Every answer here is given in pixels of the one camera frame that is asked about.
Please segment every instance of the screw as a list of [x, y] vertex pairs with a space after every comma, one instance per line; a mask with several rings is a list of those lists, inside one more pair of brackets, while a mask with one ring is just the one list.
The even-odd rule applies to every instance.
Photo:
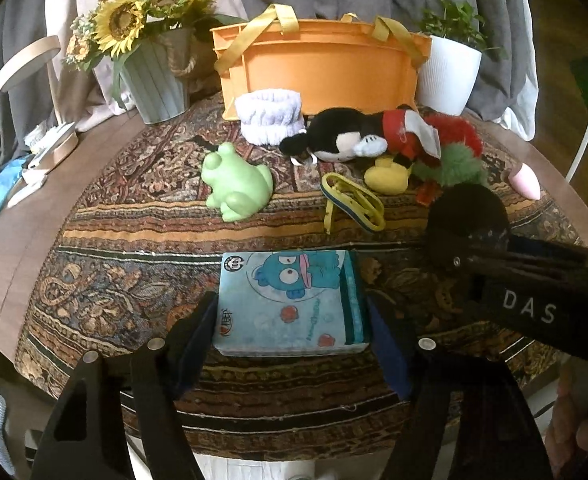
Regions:
[[98, 352], [95, 350], [90, 350], [87, 352], [87, 354], [82, 356], [82, 360], [86, 363], [93, 363], [96, 361], [96, 359], [98, 359]]
[[165, 339], [162, 337], [154, 337], [147, 342], [147, 348], [150, 350], [160, 350], [165, 346]]
[[429, 337], [423, 337], [419, 339], [418, 346], [423, 350], [434, 350], [436, 348], [436, 341], [434, 339], [430, 339]]

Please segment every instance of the green plant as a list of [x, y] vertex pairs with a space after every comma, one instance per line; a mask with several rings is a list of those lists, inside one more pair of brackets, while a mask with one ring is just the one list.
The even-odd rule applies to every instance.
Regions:
[[487, 36], [482, 33], [479, 27], [485, 25], [485, 19], [476, 13], [469, 2], [454, 2], [452, 0], [440, 0], [443, 4], [443, 15], [424, 9], [423, 19], [419, 23], [421, 32], [447, 40], [458, 41], [471, 48], [484, 52], [498, 47], [487, 46]]

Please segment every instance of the yellow shoe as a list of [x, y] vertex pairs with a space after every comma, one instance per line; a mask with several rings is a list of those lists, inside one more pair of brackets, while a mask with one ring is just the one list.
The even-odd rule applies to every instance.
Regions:
[[400, 195], [407, 190], [410, 174], [411, 168], [395, 163], [391, 155], [383, 155], [365, 172], [365, 184], [383, 195]]

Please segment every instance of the patterned tablecloth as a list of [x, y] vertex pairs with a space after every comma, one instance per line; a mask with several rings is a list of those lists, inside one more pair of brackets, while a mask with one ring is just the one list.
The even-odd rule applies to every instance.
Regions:
[[[319, 176], [338, 171], [360, 180], [359, 163], [294, 167], [276, 148], [245, 142], [223, 121], [219, 95], [169, 123], [143, 131], [82, 194], [40, 272], [18, 343], [16, 368], [58, 396], [88, 349], [106, 355], [136, 349], [189, 316], [216, 290], [220, 254], [288, 248], [357, 248], [367, 283], [410, 300], [419, 333], [472, 354], [496, 355], [517, 335], [470, 323], [450, 297], [452, 281], [432, 269], [423, 249], [427, 209], [412, 191], [383, 199], [387, 229], [372, 235], [347, 216], [325, 235]], [[525, 200], [501, 180], [514, 160], [480, 132], [492, 190], [519, 235], [578, 243], [547, 193]], [[226, 140], [250, 162], [267, 164], [275, 194], [248, 221], [224, 224], [206, 208], [203, 157]], [[520, 383], [555, 359], [530, 345], [510, 361]], [[132, 399], [123, 395], [136, 432]], [[411, 416], [383, 381], [370, 351], [293, 359], [226, 358], [211, 350], [197, 390], [177, 408], [196, 452], [255, 460], [363, 454], [393, 446]], [[452, 405], [452, 417], [458, 404]]]

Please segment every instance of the yellow strap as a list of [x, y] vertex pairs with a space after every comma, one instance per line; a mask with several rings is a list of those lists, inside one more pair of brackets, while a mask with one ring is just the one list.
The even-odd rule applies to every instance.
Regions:
[[345, 12], [341, 18], [341, 22], [351, 23], [353, 20], [358, 20], [359, 17], [353, 12]]
[[418, 67], [427, 61], [427, 57], [423, 56], [423, 53], [413, 42], [411, 33], [405, 28], [405, 25], [392, 18], [377, 16], [374, 20], [374, 30], [371, 33], [372, 38], [379, 41], [387, 41], [390, 32], [410, 57], [411, 65], [414, 68], [418, 69]]
[[359, 186], [339, 173], [324, 174], [321, 189], [328, 197], [323, 220], [327, 234], [331, 232], [337, 207], [343, 209], [367, 231], [378, 232], [385, 229], [385, 208], [378, 196], [369, 189]]
[[227, 72], [274, 20], [279, 21], [281, 34], [298, 32], [298, 19], [294, 9], [289, 5], [271, 4], [265, 12], [245, 25], [232, 44], [218, 58], [214, 63], [216, 72], [221, 75]]

